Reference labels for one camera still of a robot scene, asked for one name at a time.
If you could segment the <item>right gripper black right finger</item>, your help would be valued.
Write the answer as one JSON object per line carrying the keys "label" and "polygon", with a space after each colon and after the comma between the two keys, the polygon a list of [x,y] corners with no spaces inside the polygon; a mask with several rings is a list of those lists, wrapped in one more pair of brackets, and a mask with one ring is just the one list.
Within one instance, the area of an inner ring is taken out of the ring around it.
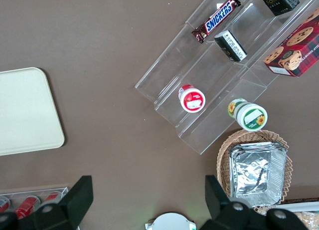
{"label": "right gripper black right finger", "polygon": [[270,209],[261,215],[238,201],[230,201],[214,175],[205,176],[205,201],[211,215],[201,230],[306,230],[292,212]]}

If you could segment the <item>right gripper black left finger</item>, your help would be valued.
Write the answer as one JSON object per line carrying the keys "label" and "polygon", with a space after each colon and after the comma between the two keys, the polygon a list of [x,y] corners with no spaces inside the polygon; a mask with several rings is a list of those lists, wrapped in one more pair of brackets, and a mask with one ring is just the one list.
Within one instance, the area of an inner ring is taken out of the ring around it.
{"label": "right gripper black left finger", "polygon": [[28,196],[13,212],[0,214],[2,230],[75,230],[93,202],[91,176],[82,176],[62,198],[43,203]]}

